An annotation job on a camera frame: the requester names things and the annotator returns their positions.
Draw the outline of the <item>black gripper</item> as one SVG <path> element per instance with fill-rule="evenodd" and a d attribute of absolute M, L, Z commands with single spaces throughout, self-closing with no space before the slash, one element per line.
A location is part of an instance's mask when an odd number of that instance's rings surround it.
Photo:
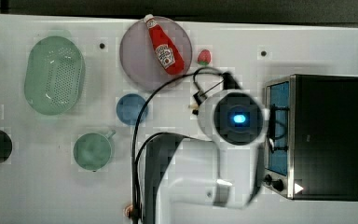
<path fill-rule="evenodd" d="M 207 99 L 207 96 L 204 91 L 197 91 L 193 95 L 193 98 L 196 101 L 197 105 L 201 105 Z"/>

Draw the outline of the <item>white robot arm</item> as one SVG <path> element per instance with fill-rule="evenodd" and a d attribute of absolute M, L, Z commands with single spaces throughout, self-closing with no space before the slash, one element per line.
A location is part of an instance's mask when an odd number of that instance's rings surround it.
<path fill-rule="evenodd" d="M 205 140 L 159 133 L 148 140 L 141 169 L 143 224 L 171 224 L 173 203 L 230 209 L 249 205 L 261 177 L 259 154 L 269 112 L 241 90 L 223 90 L 200 103 Z"/>

